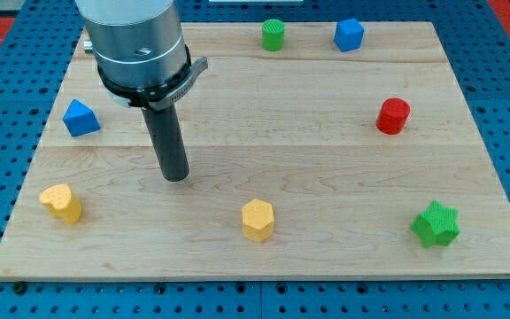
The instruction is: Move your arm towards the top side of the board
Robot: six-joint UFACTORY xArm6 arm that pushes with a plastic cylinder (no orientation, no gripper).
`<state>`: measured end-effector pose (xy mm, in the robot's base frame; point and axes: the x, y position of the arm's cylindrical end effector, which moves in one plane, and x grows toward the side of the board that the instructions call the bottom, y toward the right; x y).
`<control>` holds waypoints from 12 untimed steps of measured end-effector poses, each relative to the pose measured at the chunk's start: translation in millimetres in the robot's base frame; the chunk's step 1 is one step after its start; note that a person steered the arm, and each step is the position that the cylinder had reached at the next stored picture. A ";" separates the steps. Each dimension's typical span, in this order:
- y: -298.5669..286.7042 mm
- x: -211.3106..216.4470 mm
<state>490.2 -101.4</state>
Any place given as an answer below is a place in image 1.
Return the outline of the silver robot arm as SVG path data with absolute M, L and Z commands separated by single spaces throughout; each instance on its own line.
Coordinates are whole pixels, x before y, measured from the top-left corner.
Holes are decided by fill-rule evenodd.
M 77 0 L 98 66 L 126 88 L 149 88 L 188 60 L 175 0 Z

